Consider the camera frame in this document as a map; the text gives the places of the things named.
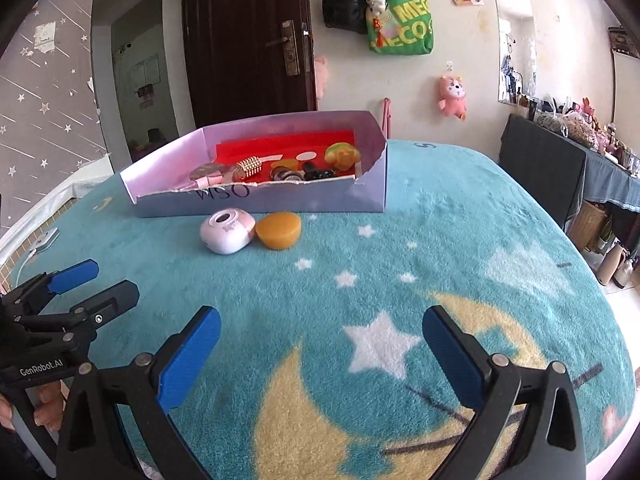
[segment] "pink plush toy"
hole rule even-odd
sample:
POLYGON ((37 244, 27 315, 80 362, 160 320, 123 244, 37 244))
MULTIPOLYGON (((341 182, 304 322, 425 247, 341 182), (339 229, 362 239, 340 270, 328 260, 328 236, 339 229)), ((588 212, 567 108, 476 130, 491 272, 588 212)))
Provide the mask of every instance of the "pink plush toy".
POLYGON ((596 110, 594 110, 593 107, 591 107, 591 105, 589 104, 589 98, 587 98, 587 97, 585 97, 582 100, 582 111, 585 114, 587 114, 591 119, 593 119, 593 116, 596 113, 596 110))
POLYGON ((462 87, 462 78, 442 76, 440 78, 440 97, 438 106, 446 117, 455 115, 460 120, 466 120, 466 92, 462 87))
POLYGON ((320 100, 324 97, 326 84, 329 81, 329 68, 327 60, 324 56, 318 56, 314 59, 314 67, 316 69, 316 99, 320 100))

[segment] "teal blanket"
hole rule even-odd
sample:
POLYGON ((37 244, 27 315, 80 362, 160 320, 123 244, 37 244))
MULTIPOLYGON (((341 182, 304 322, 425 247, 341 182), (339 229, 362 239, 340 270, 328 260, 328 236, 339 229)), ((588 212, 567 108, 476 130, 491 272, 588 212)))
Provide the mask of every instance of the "teal blanket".
MULTIPOLYGON (((100 265, 45 312, 138 284, 138 306, 92 344, 99 367, 155 352, 203 304, 220 311, 220 342, 171 412, 215 479, 428 478, 472 416, 421 337, 432 304, 489 353, 565 362, 588 460, 616 436, 635 383, 609 304, 552 219, 488 158, 392 140, 384 214, 301 216, 289 250, 256 240, 219 256, 199 239, 202 217, 137 218, 114 176, 58 220, 60 238, 22 277, 100 265)), ((513 419, 483 476, 499 470, 513 419)))

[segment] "wicker basket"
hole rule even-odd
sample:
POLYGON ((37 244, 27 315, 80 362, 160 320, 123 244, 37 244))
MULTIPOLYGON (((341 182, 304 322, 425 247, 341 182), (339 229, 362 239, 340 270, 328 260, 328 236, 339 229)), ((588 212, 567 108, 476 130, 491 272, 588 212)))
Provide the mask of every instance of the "wicker basket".
POLYGON ((580 212, 569 228, 569 240, 579 251, 583 250, 592 238, 600 234, 606 219, 605 211, 591 202, 582 202, 580 212))

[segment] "yellow soap bar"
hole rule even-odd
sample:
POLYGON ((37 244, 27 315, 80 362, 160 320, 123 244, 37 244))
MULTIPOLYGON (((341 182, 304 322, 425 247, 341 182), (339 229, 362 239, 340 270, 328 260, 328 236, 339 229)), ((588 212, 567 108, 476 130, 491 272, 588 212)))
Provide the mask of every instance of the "yellow soap bar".
POLYGON ((295 213, 271 213, 257 221, 255 233, 260 241, 274 251, 290 248, 300 238, 302 220, 295 213))
POLYGON ((295 158, 283 158, 282 160, 276 160, 271 164, 271 169, 273 168, 287 168, 291 171, 297 171, 298 162, 295 158))

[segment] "plastic bag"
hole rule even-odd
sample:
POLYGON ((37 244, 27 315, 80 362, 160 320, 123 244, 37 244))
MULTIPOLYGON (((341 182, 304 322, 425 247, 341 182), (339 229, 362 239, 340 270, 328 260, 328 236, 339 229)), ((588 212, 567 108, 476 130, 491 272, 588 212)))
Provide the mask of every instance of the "plastic bag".
POLYGON ((568 135, 568 129, 562 120, 562 116, 559 116, 556 111, 556 101, 550 97, 548 102, 551 103, 554 111, 542 112, 541 114, 536 115, 536 124, 552 131, 553 133, 566 137, 568 135))
POLYGON ((578 112, 569 112, 567 115, 562 116, 562 120, 566 124, 568 137, 571 140, 587 148, 597 147, 596 132, 578 112))

